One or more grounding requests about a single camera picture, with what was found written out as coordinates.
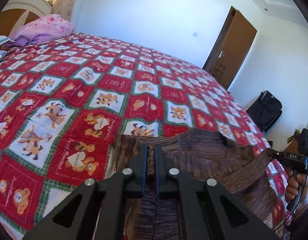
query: white wall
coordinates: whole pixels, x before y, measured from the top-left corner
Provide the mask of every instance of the white wall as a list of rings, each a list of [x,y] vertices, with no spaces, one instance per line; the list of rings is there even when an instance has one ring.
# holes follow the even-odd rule
[[[251,0],[76,0],[72,22],[78,32],[140,44],[203,67],[231,6],[260,28],[264,14]]]
[[[267,133],[277,150],[308,122],[308,29],[275,17],[265,17],[249,58],[229,91],[247,109],[269,90],[282,105],[282,116]]]

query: bed headboard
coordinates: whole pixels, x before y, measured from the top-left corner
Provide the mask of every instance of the bed headboard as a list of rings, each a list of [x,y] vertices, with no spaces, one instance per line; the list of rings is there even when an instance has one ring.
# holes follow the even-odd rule
[[[52,13],[46,0],[9,0],[0,13],[0,35],[9,36],[24,24]]]

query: metal bolt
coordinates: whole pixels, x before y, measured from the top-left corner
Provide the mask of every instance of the metal bolt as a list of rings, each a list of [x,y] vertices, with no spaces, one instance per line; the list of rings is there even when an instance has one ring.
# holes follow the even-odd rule
[[[216,179],[208,179],[208,180],[206,181],[206,183],[207,183],[208,186],[214,187],[214,186],[216,186],[217,181],[216,181]]]
[[[125,169],[122,170],[122,173],[124,175],[130,175],[130,174],[132,174],[132,172],[133,172],[133,170],[131,168],[125,168]]]
[[[168,172],[171,175],[178,175],[180,171],[177,168],[171,168]]]
[[[91,178],[86,179],[86,180],[84,181],[84,184],[85,184],[86,186],[92,186],[94,183],[95,183],[95,180],[94,180],[94,179],[91,179]]]

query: pink blanket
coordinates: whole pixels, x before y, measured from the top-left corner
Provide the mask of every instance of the pink blanket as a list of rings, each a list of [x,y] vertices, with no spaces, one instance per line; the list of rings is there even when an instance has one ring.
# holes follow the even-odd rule
[[[15,42],[8,47],[35,45],[67,37],[74,31],[71,22],[64,20],[59,14],[50,14],[32,21],[9,36]]]

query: black bag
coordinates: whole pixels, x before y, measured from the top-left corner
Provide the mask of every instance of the black bag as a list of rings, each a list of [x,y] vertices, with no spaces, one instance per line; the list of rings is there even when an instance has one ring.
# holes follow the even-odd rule
[[[270,92],[265,91],[260,94],[246,112],[261,132],[267,132],[281,116],[281,108],[281,102]]]

